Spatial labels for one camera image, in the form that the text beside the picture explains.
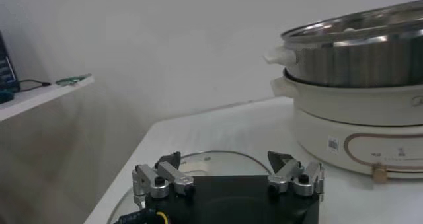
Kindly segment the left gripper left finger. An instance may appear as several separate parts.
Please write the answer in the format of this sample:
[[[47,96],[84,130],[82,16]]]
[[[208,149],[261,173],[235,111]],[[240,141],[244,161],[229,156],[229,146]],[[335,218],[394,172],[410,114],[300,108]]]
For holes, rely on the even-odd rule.
[[[136,165],[132,171],[134,203],[141,206],[147,196],[162,200],[175,194],[190,197],[195,192],[195,181],[179,171],[180,152],[164,155],[150,167],[148,164]]]

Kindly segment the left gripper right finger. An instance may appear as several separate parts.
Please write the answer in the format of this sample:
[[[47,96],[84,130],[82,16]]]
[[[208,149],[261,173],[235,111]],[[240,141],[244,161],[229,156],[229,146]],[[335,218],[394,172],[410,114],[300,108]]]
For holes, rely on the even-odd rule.
[[[325,170],[321,163],[311,161],[304,166],[290,154],[275,151],[268,152],[268,160],[274,171],[267,178],[271,195],[276,196],[291,190],[298,196],[317,196],[323,201]]]

